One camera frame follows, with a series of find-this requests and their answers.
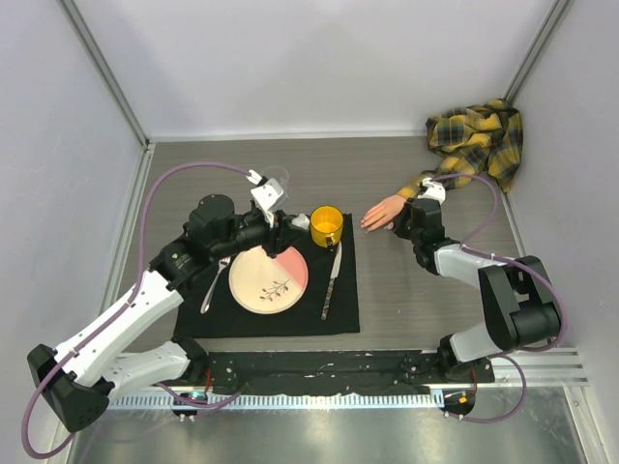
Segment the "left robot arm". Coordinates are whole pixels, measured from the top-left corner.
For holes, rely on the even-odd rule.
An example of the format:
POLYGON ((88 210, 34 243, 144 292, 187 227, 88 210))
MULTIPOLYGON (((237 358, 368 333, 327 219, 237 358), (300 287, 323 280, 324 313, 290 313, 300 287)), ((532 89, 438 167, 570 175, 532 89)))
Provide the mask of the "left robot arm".
POLYGON ((253 204, 239 215, 229 197, 203 197, 181 236, 162 248, 126 295, 73 338, 55 348, 40 344, 28 354, 48 406, 75 433, 95 422, 110 402, 132 392, 166 381, 198 384, 208 355, 190 337, 175 336, 126 358, 121 354, 170 310, 200 306, 220 259, 254 247, 275 257, 304 238, 309 227, 304 214, 262 212, 253 204))

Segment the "white nail polish bottle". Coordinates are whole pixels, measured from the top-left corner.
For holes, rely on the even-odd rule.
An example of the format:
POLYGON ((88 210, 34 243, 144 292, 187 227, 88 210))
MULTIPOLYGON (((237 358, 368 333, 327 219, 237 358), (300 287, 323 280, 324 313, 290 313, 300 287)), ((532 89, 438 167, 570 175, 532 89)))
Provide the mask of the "white nail polish bottle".
POLYGON ((310 229, 310 218, 305 214, 299 214, 290 220, 290 224, 292 227, 308 231, 310 229))

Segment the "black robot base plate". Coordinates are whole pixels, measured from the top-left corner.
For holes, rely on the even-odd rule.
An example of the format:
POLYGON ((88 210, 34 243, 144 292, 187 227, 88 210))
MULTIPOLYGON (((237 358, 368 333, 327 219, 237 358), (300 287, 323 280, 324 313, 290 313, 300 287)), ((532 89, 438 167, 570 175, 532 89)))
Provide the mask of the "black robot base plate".
POLYGON ((421 350, 212 352, 208 369, 215 393, 262 396, 396 395, 495 380, 487 359, 454 364, 421 350))

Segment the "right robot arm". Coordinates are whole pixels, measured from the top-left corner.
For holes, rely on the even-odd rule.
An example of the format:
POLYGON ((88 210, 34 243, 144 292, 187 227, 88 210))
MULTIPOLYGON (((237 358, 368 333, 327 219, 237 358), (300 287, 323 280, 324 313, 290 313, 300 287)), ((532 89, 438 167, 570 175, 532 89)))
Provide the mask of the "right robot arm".
POLYGON ((459 381, 493 356, 540 350, 542 342, 559 338, 561 306, 540 259, 482 253, 449 238, 434 199, 406 201, 394 233, 412 243, 421 268, 480 291, 484 321, 439 342, 436 367, 445 380, 459 381))

